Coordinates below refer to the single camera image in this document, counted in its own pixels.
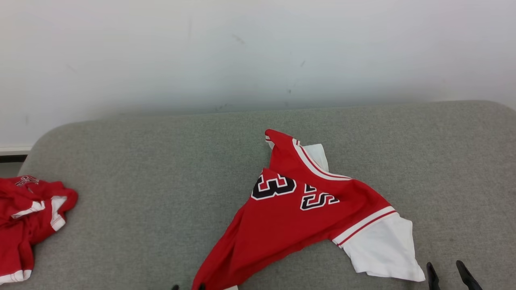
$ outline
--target white stripe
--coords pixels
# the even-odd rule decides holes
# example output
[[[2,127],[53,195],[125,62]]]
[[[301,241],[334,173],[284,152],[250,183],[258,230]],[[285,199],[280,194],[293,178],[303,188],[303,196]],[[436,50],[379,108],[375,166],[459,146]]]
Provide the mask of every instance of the white stripe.
[[[382,208],[381,210],[379,210],[379,211],[369,215],[368,217],[364,218],[363,220],[357,222],[351,228],[348,228],[347,230],[345,230],[342,234],[338,235],[335,239],[333,239],[333,242],[336,245],[342,243],[342,241],[347,239],[350,235],[352,235],[354,232],[356,232],[359,228],[365,226],[367,223],[371,222],[375,218],[378,218],[378,217],[380,217],[388,212],[392,212],[392,211],[394,211],[394,208],[392,206]]]
[[[11,217],[16,219],[16,218],[22,217],[24,215],[28,215],[30,213],[35,213],[35,212],[38,212],[38,211],[42,211],[44,209],[45,209],[45,202],[44,201],[42,201],[41,203],[39,203],[37,201],[33,201],[32,206],[29,209],[17,212],[14,215],[11,215]]]
[[[61,206],[65,203],[67,197],[53,196],[52,198],[52,219],[50,225],[54,231],[58,231],[66,223],[63,217],[57,212]]]
[[[321,167],[319,167],[319,165],[317,165],[317,162],[313,161],[312,160],[312,163],[315,164],[315,166],[317,166],[321,171],[319,171],[317,168],[315,168],[312,163],[310,163],[310,161],[308,160],[308,158],[310,158],[309,156],[307,156],[304,152],[303,152],[303,149],[301,148],[301,146],[297,146],[297,140],[292,138],[292,144],[294,145],[294,149],[296,149],[297,151],[297,154],[299,155],[299,157],[301,158],[301,160],[303,161],[303,163],[306,165],[306,167],[308,169],[310,169],[310,171],[312,171],[315,175],[317,175],[318,177],[320,178],[324,178],[324,179],[327,179],[327,180],[340,180],[340,181],[345,181],[345,180],[351,180],[352,178],[350,177],[347,177],[347,176],[344,176],[344,175],[338,175],[338,174],[332,174],[332,173],[328,173],[330,174],[331,176],[328,176],[326,174],[323,174],[322,172],[325,172],[324,169],[322,169]]]

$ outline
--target crumpled red shirt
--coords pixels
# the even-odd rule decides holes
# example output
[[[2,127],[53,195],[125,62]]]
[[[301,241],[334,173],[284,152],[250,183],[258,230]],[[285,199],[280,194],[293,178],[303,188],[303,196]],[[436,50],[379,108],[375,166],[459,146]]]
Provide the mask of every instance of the crumpled red shirt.
[[[62,182],[30,175],[0,178],[0,284],[25,281],[34,268],[32,245],[62,228],[77,193]]]

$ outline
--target basketball jersey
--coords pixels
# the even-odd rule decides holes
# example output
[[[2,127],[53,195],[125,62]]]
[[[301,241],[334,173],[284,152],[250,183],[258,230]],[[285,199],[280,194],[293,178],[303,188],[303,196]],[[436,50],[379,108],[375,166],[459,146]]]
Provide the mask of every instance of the basketball jersey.
[[[325,239],[351,257],[357,272],[425,280],[415,260],[412,223],[387,200],[358,180],[325,170],[324,152],[314,158],[317,150],[309,154],[298,140],[274,130],[267,130],[265,139],[272,148],[269,168],[201,265],[192,289],[201,283],[207,290],[242,284]]]
[[[32,176],[0,178],[0,285],[27,280],[34,268],[32,245],[66,223],[77,193],[61,182]]]

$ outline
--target black number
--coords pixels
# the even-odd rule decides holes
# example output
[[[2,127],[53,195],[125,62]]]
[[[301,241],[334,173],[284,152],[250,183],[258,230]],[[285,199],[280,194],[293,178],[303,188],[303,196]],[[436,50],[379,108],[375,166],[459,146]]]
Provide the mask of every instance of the black number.
[[[315,200],[315,196],[316,195],[308,195],[303,197],[303,201],[301,202],[301,209],[303,211],[325,206],[326,203],[333,204],[339,202],[339,200],[336,199],[333,195],[323,193],[319,194],[319,200],[317,202],[310,203],[311,201]]]
[[[264,181],[263,175],[260,175],[258,181],[254,185],[251,196],[256,199],[266,199],[274,196],[291,194],[296,190],[296,182],[290,178],[278,174],[278,178]]]

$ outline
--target gray fabric surface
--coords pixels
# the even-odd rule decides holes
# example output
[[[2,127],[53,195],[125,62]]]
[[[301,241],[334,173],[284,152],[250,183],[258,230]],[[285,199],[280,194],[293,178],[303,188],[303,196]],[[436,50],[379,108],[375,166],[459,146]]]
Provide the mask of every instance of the gray fabric surface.
[[[22,162],[0,163],[0,178],[11,178],[18,176]]]
[[[443,290],[464,289],[455,260],[484,289],[516,272],[516,113],[491,102],[101,120],[43,136],[22,174],[79,193],[68,224],[35,247],[26,282],[5,289],[189,289],[266,167],[263,132],[322,143],[330,171],[359,179],[412,220],[416,258]],[[357,274],[330,241],[239,287],[428,289]]]

